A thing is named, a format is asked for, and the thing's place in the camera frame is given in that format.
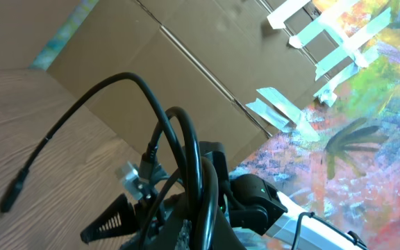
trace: painted canvas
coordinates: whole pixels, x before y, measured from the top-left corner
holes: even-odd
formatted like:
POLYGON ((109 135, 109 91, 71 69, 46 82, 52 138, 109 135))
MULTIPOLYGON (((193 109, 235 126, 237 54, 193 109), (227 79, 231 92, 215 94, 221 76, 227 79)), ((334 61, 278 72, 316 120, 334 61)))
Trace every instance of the painted canvas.
POLYGON ((98 0, 81 0, 54 37, 47 42, 30 67, 47 70, 97 3, 98 0))
MULTIPOLYGON (((313 2, 325 11, 336 0, 313 2)), ((362 0, 338 20, 350 36, 388 7, 390 25, 360 48, 376 46, 379 58, 338 86, 331 108, 312 103, 303 110, 320 140, 279 133, 231 172, 257 174, 305 209, 356 232, 370 249, 400 249, 400 0, 362 0)), ((288 247, 242 235, 248 247, 288 247)))

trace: white plastic piece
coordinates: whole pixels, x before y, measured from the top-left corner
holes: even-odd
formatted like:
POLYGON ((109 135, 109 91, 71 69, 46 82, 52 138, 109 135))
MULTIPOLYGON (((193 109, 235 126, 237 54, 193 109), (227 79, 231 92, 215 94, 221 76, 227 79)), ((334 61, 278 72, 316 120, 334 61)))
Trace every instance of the white plastic piece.
POLYGON ((117 175, 117 178, 119 178, 123 187, 136 201, 139 201, 143 197, 143 194, 139 190, 140 186, 137 186, 135 183, 140 177, 132 163, 128 161, 126 165, 117 169, 115 174, 117 175))
POLYGON ((273 29, 286 28, 284 22, 294 13, 304 7, 310 0, 287 0, 268 15, 269 24, 273 29))
MULTIPOLYGON (((296 233, 297 220, 302 212, 306 212, 301 206, 293 202, 282 192, 277 192, 280 202, 288 212, 284 213, 266 235, 276 238, 284 243, 291 245, 296 233)), ((318 250, 318 249, 353 249, 359 250, 352 242, 345 237, 327 227, 316 219, 304 216, 302 219, 301 233, 299 236, 298 249, 318 250)))

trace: tape strip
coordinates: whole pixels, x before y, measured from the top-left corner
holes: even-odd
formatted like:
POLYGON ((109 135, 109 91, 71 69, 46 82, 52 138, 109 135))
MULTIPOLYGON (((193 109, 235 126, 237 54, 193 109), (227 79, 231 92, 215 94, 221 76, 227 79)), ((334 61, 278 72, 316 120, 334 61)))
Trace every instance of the tape strip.
POLYGON ((282 132, 289 133, 293 130, 296 130, 303 135, 305 140, 311 142, 316 142, 320 139, 317 132, 306 120, 305 114, 293 103, 291 103, 291 101, 284 97, 278 90, 272 87, 264 87, 258 89, 257 91, 296 124, 295 128, 291 126, 285 126, 281 129, 282 132))
POLYGON ((311 0, 287 0, 268 15, 269 24, 273 29, 286 28, 284 22, 311 0))
POLYGON ((325 27, 326 32, 345 50, 345 53, 354 61, 359 67, 368 67, 368 63, 358 49, 354 51, 347 51, 343 44, 349 39, 348 35, 339 25, 328 25, 325 27))
MULTIPOLYGON (((359 0, 339 0, 307 25, 299 34, 290 37, 291 46, 297 49, 303 48, 325 28, 328 28, 329 24, 334 23, 342 13, 358 2, 359 0)), ((337 36, 333 37, 333 39, 338 43, 340 41, 337 36)))
MULTIPOLYGON (((378 57, 379 53, 376 47, 368 49, 362 55, 367 64, 373 63, 378 57)), ((337 95, 333 93, 334 89, 341 83, 345 82, 360 71, 360 68, 353 62, 346 66, 341 72, 335 75, 326 85, 314 94, 321 103, 332 106, 337 99, 337 95)))
POLYGON ((263 119, 269 122, 272 126, 275 126, 279 130, 288 124, 289 120, 284 118, 282 115, 277 113, 275 110, 270 108, 266 103, 261 101, 259 98, 252 103, 248 103, 247 107, 252 109, 257 115, 260 115, 263 119))
POLYGON ((378 17, 362 27, 352 35, 347 41, 337 49, 329 53, 324 59, 317 63, 316 79, 322 77, 328 70, 336 66, 340 61, 348 56, 347 51, 353 53, 356 49, 372 39, 379 31, 382 31, 389 23, 391 18, 391 8, 387 8, 378 17))

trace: cable connector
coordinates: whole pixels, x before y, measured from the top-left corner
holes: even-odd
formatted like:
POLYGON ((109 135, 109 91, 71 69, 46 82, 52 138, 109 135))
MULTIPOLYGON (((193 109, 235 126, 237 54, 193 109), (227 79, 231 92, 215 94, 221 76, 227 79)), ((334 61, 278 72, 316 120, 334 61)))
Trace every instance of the cable connector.
POLYGON ((16 178, 7 187, 6 193, 0 202, 0 213, 7 213, 12 208, 19 193, 21 192, 24 181, 26 180, 28 169, 21 169, 16 178))
POLYGON ((142 154, 142 160, 138 168, 140 181, 149 185, 155 185, 161 178, 167 176, 166 171, 158 163, 157 150, 158 145, 149 143, 146 152, 142 154))

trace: black cable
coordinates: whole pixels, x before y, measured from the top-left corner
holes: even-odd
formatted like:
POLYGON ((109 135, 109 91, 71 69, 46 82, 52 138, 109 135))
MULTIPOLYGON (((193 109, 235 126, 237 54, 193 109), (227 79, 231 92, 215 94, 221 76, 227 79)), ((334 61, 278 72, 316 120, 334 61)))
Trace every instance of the black cable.
POLYGON ((297 219, 297 225, 296 225, 296 233, 294 234, 294 239, 292 241, 292 246, 291 250, 296 250, 297 245, 299 244, 299 236, 300 236, 300 230, 302 227, 302 218, 303 216, 308 216, 309 218, 314 216, 314 212, 301 212, 299 215, 299 218, 297 219))
POLYGON ((144 95, 148 99, 151 104, 153 111, 156 113, 158 118, 159 126, 162 127, 162 130, 165 132, 169 145, 171 147, 172 152, 174 153, 174 157, 176 159, 176 163, 181 171, 184 172, 186 170, 186 159, 183 154, 183 150, 181 149, 180 143, 177 140, 177 136, 172 128, 169 120, 161 108, 160 104, 157 101, 157 98, 153 95, 149 86, 136 74, 133 73, 119 73, 114 76, 108 77, 102 82, 96 84, 89 91, 87 91, 76 103, 56 122, 55 125, 50 129, 50 131, 46 134, 46 136, 41 140, 39 145, 36 147, 35 151, 30 155, 24 167, 19 171, 17 177, 10 183, 6 193, 3 196, 3 199, 0 203, 0 212, 6 213, 8 212, 12 205, 14 204, 16 198, 23 188, 24 181, 27 177, 28 170, 32 165, 33 161, 36 159, 38 154, 47 144, 47 142, 53 137, 56 131, 94 94, 96 94, 99 90, 109 86, 112 83, 116 83, 120 80, 132 80, 134 81, 138 87, 143 91, 144 95))
MULTIPOLYGON (((164 176, 164 177, 158 179, 158 181, 157 181, 156 183, 152 184, 152 185, 156 185, 157 183, 159 183, 159 182, 161 182, 161 181, 166 181, 166 180, 168 180, 170 177, 171 177, 171 176, 164 176)), ((180 185, 183 186, 183 181, 182 181, 180 178, 177 179, 177 182, 178 182, 178 184, 180 184, 180 185)))
POLYGON ((352 237, 346 235, 341 230, 339 230, 336 227, 334 227, 333 225, 329 224, 321 217, 315 216, 314 212, 303 212, 299 215, 299 218, 297 219, 296 233, 294 234, 294 240, 292 241, 291 250, 296 250, 297 246, 299 244, 299 236, 300 236, 303 216, 308 216, 309 218, 313 218, 313 219, 321 222, 323 225, 333 229, 336 233, 340 234, 342 237, 344 237, 345 239, 347 239, 348 241, 350 241, 351 243, 353 243, 355 246, 359 247, 360 249, 368 250, 366 247, 364 247, 362 244, 360 244, 356 239, 353 239, 352 237))
MULTIPOLYGON (((180 107, 172 107, 166 110, 168 119, 176 117, 180 122, 183 132, 186 148, 186 173, 181 172, 183 182, 185 183, 187 198, 187 209, 190 215, 196 215, 201 203, 201 194, 203 193, 203 176, 201 172, 200 147, 195 133, 194 124, 189 115, 180 107)), ((148 150, 152 150, 152 156, 155 157, 158 148, 158 141, 162 133, 162 126, 157 123, 153 130, 151 141, 148 144, 148 150)))
POLYGON ((206 157, 201 158, 205 189, 194 232, 194 250, 209 250, 213 238, 215 217, 219 205, 219 183, 214 165, 206 157))
POLYGON ((166 183, 163 185, 160 193, 156 197, 156 200, 153 202, 151 209, 146 217, 146 220, 143 223, 143 227, 140 230, 140 239, 138 240, 138 249, 142 250, 144 247, 144 241, 146 240, 147 234, 149 232, 149 227, 151 225, 153 217, 156 215, 160 204, 165 198, 166 194, 171 189, 171 186, 175 184, 177 179, 180 178, 180 169, 177 169, 170 177, 167 179, 166 183))

